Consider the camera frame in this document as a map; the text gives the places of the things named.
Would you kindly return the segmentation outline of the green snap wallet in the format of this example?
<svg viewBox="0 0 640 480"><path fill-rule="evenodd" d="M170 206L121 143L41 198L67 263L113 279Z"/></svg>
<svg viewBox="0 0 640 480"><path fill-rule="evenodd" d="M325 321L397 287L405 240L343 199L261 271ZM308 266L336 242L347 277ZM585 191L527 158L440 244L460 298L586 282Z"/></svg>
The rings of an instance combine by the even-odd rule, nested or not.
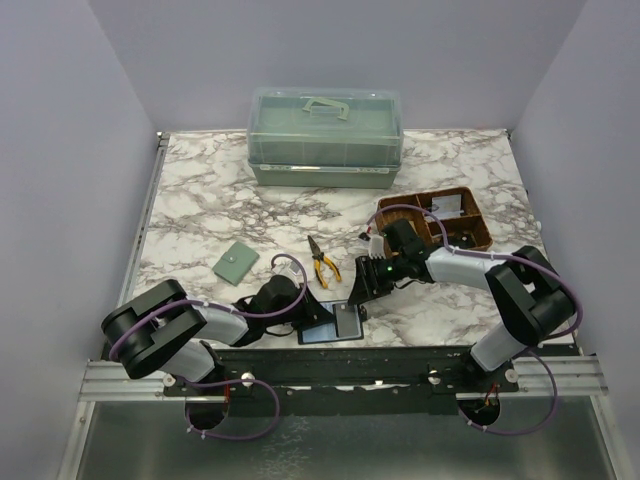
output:
<svg viewBox="0 0 640 480"><path fill-rule="evenodd" d="M213 266L213 272L225 282L238 286L258 259L257 251L236 241Z"/></svg>

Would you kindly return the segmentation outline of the grey credit card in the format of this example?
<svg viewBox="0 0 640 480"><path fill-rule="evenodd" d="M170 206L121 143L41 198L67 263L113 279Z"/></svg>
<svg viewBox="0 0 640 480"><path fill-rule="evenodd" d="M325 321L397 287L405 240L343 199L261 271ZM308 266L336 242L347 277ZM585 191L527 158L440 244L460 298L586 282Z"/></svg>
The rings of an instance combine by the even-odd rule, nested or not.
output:
<svg viewBox="0 0 640 480"><path fill-rule="evenodd" d="M348 304L334 306L336 337L339 340L352 340L362 335L358 309Z"/></svg>

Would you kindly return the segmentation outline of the brown wicker tray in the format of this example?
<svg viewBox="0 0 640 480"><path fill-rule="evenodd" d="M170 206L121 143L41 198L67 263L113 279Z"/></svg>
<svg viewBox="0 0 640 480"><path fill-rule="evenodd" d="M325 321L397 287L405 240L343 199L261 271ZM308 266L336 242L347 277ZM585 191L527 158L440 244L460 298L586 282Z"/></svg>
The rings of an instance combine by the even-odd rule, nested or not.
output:
<svg viewBox="0 0 640 480"><path fill-rule="evenodd" d="M444 225L450 245L475 251L487 251L493 239L472 191L468 187L453 187L436 191L402 194L382 198L378 209L402 204L376 216L379 231L392 222L405 218L426 245L442 246L442 233L435 221L406 205L433 213Z"/></svg>

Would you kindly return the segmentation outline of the black mounting rail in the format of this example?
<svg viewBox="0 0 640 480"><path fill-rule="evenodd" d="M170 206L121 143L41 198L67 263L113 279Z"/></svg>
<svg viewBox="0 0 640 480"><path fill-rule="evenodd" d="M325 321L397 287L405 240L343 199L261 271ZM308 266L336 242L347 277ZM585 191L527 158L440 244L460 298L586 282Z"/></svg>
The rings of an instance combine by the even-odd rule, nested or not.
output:
<svg viewBox="0 0 640 480"><path fill-rule="evenodd" d="M276 404L299 416L454 415L458 398L519 389L512 362L477 372L465 347L234 349L219 357L236 385L204 389L179 380L165 396L189 405L227 400L234 416L266 416Z"/></svg>

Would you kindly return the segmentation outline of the silver card in tray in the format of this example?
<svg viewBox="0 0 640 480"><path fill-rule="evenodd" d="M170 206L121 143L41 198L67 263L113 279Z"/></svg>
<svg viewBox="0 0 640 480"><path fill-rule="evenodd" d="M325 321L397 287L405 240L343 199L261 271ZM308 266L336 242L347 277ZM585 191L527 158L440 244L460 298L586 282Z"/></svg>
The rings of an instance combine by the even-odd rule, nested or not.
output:
<svg viewBox="0 0 640 480"><path fill-rule="evenodd" d="M453 194L433 197L431 212L440 220L459 218L464 213L462 195Z"/></svg>

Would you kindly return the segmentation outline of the yellow black pliers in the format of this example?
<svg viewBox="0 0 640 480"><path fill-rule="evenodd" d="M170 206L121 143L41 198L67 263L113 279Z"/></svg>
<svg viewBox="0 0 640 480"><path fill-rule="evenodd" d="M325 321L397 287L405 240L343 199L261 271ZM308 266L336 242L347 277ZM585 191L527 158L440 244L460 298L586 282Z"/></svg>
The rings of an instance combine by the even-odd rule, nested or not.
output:
<svg viewBox="0 0 640 480"><path fill-rule="evenodd" d="M307 241L309 243L312 258L314 260L314 271L315 271L316 279L320 283L321 287L323 289L327 289L329 287L327 280L322 274L322 268L324 266L327 266L331 270L337 282L341 282L342 281L341 272L339 268L335 265L335 263L325 255L324 251L319 247L319 245L311 235L307 236Z"/></svg>

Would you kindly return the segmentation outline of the green plastic storage box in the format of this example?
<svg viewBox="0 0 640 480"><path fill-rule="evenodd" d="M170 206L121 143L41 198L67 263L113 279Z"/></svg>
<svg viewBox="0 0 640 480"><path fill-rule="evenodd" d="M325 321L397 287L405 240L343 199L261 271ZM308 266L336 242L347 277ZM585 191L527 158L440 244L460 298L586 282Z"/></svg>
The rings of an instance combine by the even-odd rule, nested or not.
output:
<svg viewBox="0 0 640 480"><path fill-rule="evenodd" d="M387 189L403 140L394 91L263 87L252 99L248 165L262 186Z"/></svg>

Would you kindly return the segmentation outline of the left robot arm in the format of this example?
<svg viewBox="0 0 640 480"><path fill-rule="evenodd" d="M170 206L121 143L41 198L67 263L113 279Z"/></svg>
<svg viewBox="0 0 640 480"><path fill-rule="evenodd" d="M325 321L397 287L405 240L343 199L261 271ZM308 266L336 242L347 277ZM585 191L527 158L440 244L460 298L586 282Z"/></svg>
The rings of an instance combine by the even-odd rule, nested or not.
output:
<svg viewBox="0 0 640 480"><path fill-rule="evenodd" d="M274 326L305 331L335 320L332 308L284 275L273 276L257 294L229 306L190 298L170 279L111 312L101 330L111 346L109 359L120 362L130 378L163 370L187 378L197 393L209 395L220 387L222 372L207 348L192 339L240 348Z"/></svg>

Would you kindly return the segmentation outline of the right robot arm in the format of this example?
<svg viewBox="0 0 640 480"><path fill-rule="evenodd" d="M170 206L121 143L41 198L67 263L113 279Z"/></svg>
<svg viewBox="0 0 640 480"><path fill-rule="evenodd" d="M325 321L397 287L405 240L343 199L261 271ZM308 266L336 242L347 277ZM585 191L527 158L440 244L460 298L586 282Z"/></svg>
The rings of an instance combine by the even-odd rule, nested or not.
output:
<svg viewBox="0 0 640 480"><path fill-rule="evenodd" d="M525 246L512 254L428 245L405 218L372 236L369 253L356 259L355 282L348 298L352 306L384 297L401 280L455 283L489 292L501 316L470 349L460 367L460 379L480 392L496 380L496 369L528 348L556 338L557 328L570 318L579 324L583 308L575 293L553 270L544 255Z"/></svg>

